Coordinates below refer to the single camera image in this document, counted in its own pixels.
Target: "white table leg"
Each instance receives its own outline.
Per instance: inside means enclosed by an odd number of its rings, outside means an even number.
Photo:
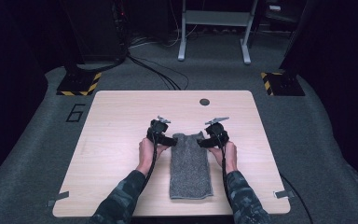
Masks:
[[[252,4],[252,9],[249,15],[248,24],[246,26],[246,32],[243,39],[241,39],[242,56],[243,56],[243,62],[245,64],[251,64],[251,57],[249,55],[249,50],[248,50],[248,39],[249,39],[249,34],[251,33],[252,23],[255,17],[255,8],[257,6],[257,2],[258,0],[254,0]]]
[[[186,0],[183,0],[182,6],[182,39],[180,41],[178,61],[185,60],[186,54]]]

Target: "towel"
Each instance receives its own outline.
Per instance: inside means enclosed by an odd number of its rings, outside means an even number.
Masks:
[[[172,147],[171,199],[203,199],[213,195],[207,149],[197,144],[202,132],[192,135],[176,133],[178,142]]]

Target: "forearm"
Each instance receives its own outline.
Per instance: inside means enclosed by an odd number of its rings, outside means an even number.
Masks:
[[[269,214],[263,209],[241,172],[228,173],[227,187],[236,224],[270,223]]]
[[[145,175],[134,170],[103,200],[89,223],[130,223]]]

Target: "cable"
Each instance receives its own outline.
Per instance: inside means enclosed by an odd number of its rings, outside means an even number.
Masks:
[[[300,194],[298,193],[298,191],[295,189],[295,187],[293,187],[293,185],[290,183],[290,181],[289,181],[288,179],[286,179],[286,177],[284,177],[283,174],[281,174],[281,172],[279,172],[279,175],[286,181],[287,184],[290,185],[290,188],[292,188],[292,190],[295,191],[295,193],[296,193],[298,199],[301,201],[301,203],[302,203],[303,206],[304,206],[305,211],[307,212],[308,218],[310,219],[310,223],[313,224],[313,219],[312,219],[312,217],[310,216],[310,211],[308,210],[308,207],[305,205],[305,203],[304,203],[303,199],[301,198]]]
[[[173,19],[175,20],[175,24],[176,24],[176,30],[178,31],[177,32],[177,37],[176,37],[176,40],[173,42],[173,44],[171,44],[171,45],[163,45],[163,46],[165,46],[165,47],[172,47],[173,45],[175,45],[177,42],[178,42],[178,40],[179,40],[179,36],[180,36],[180,34],[179,34],[179,25],[178,25],[178,21],[176,20],[176,17],[175,17],[175,13],[173,12],[173,7],[172,7],[172,0],[170,0],[170,6],[171,6],[171,12],[172,12],[172,15],[173,15]]]
[[[154,138],[153,134],[152,134],[152,137],[153,137],[153,160],[152,160],[152,165],[150,166],[150,170],[147,173],[147,177],[146,177],[146,180],[144,182],[144,185],[142,186],[141,193],[142,193],[142,191],[144,191],[144,189],[145,189],[145,187],[147,185],[147,182],[149,182],[150,176],[153,173],[153,169],[154,169],[154,166],[155,166],[156,160],[157,160],[157,142],[158,142],[158,140],[156,141],[156,139]]]
[[[202,1],[202,11],[203,11],[204,7],[205,7],[205,0]],[[190,31],[190,33],[188,33],[188,34],[186,35],[186,38],[187,38],[189,35],[191,35],[191,33],[193,33],[193,31],[197,28],[197,26],[198,26],[198,25],[194,26],[194,28]]]
[[[156,64],[156,65],[158,65],[158,66],[160,66],[160,67],[163,67],[163,68],[165,68],[165,69],[168,69],[168,70],[170,70],[170,71],[173,71],[174,73],[177,73],[177,74],[179,74],[179,75],[185,77],[185,78],[186,78],[186,86],[184,87],[184,90],[187,89],[188,83],[189,83],[189,79],[188,79],[188,76],[186,76],[185,74],[180,73],[180,72],[178,72],[178,71],[175,71],[175,70],[173,70],[173,69],[171,69],[171,68],[169,68],[169,67],[166,67],[166,66],[164,66],[164,65],[161,65],[161,64],[159,64],[159,63],[155,63],[155,62],[153,62],[153,61],[144,59],[144,58],[135,57],[135,56],[131,56],[131,57],[132,57],[132,58],[136,58],[136,59],[140,59],[140,60],[144,60],[144,61],[147,61],[147,62],[149,62],[149,63],[154,63],[154,64]]]
[[[133,38],[133,40],[131,41],[131,45],[135,45],[138,44],[141,40],[146,40],[149,37],[144,36],[144,37],[138,37],[138,39],[136,39],[136,37]]]
[[[107,66],[104,66],[104,67],[99,67],[99,68],[94,68],[94,69],[81,69],[81,70],[87,71],[87,72],[100,73],[100,72],[103,72],[103,71],[112,69],[112,68],[114,68],[114,67],[117,67],[117,66],[119,66],[119,65],[120,65],[121,63],[123,63],[123,62],[124,62],[124,59],[120,59],[120,60],[117,61],[116,63],[110,64],[110,65],[107,65]]]
[[[217,136],[217,134],[211,130],[213,132],[213,134],[217,137],[217,140],[219,141],[219,148],[222,150],[222,173],[223,173],[223,185],[225,187],[225,193],[226,193],[226,197],[228,200],[228,204],[230,207],[232,207],[231,205],[231,200],[228,196],[228,186],[227,186],[227,172],[226,172],[226,144],[224,144],[222,146],[222,142],[220,141],[220,138]]]
[[[129,49],[138,48],[138,47],[141,47],[141,46],[143,46],[143,45],[158,44],[158,43],[159,43],[158,41],[144,42],[144,43],[142,43],[142,44],[138,44],[138,45],[135,45],[135,46],[131,46],[131,47],[129,47]]]
[[[174,90],[179,90],[179,91],[181,90],[181,88],[170,77],[167,77],[164,74],[160,73],[159,71],[155,70],[154,68],[152,68],[152,67],[150,67],[150,66],[148,66],[148,65],[146,65],[146,64],[144,64],[144,63],[142,63],[142,62],[140,62],[138,60],[136,60],[135,58],[131,57],[130,54],[127,57],[130,60],[132,60],[135,64],[138,64],[138,65],[140,65],[140,66],[142,66],[142,67],[144,67],[144,68],[156,73],[162,80],[165,79],[166,81],[168,81],[171,84],[171,86],[172,86],[172,88]],[[167,86],[167,88],[169,90],[170,87],[167,85],[165,80],[163,80],[163,82],[166,84],[166,86]]]

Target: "yellow and black hazard tape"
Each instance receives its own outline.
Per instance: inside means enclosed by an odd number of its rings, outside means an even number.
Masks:
[[[67,96],[74,96],[74,95],[91,95],[95,88],[97,87],[98,81],[100,80],[101,73],[95,75],[94,79],[92,80],[91,85],[89,86],[88,91],[57,91],[57,95],[67,95]]]
[[[264,87],[266,88],[268,95],[274,95],[274,92],[272,91],[271,85],[269,84],[269,79],[267,78],[267,75],[276,75],[279,76],[282,73],[261,73],[261,77],[264,81]]]

